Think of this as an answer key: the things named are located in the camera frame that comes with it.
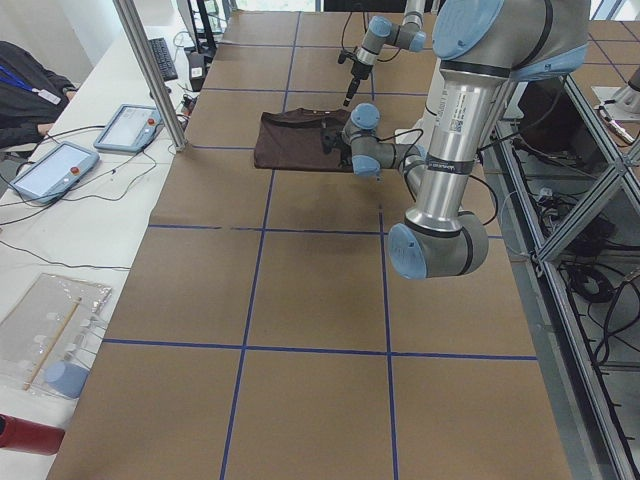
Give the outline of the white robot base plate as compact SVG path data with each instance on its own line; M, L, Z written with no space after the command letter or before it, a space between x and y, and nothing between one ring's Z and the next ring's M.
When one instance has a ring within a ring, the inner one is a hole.
M396 129L394 133L394 144L403 151L425 152L423 145L424 131L418 129Z

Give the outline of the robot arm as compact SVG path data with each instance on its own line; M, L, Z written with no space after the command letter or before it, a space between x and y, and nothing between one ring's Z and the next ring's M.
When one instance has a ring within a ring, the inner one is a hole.
M349 53L355 81L365 80L382 48L417 52L431 46L443 87L427 142L392 144L376 136L380 114L356 105L342 138L355 174L401 172L415 195L402 223L388 235L396 272L408 279L471 273L484 262L488 236L478 217L461 207L476 153L493 129L498 104L519 82L569 74L585 60L590 5L586 1L448 1L431 33L424 5L407 3L403 21L369 22L361 45Z
M346 60L352 61L350 70L352 79L343 101L345 107L350 105L360 84L369 78L385 45L411 52L420 52L424 49L427 40L423 21L425 4L425 0L408 1L401 24L393 23L384 16L374 16L369 21L359 46L352 51L348 51L344 47L341 48L338 63L343 64Z

